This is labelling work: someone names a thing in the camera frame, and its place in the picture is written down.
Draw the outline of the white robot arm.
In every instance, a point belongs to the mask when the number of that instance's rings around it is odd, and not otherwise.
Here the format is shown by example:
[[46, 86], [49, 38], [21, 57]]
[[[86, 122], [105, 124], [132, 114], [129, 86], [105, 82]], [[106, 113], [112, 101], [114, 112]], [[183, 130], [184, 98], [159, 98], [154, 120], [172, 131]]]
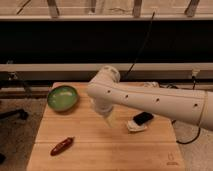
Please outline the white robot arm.
[[94, 110], [104, 118], [114, 104], [179, 120], [213, 131], [213, 92], [133, 86], [120, 83], [120, 73], [102, 67], [87, 85]]

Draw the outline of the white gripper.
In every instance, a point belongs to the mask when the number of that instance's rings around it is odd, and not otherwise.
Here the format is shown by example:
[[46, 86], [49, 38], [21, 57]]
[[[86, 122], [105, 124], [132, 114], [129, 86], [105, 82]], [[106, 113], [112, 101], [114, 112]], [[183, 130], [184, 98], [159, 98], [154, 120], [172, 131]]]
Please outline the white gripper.
[[111, 113], [113, 110], [113, 105], [105, 100], [93, 99], [92, 100], [93, 109], [99, 115], [105, 117], [104, 120], [110, 128], [116, 125], [116, 114]]

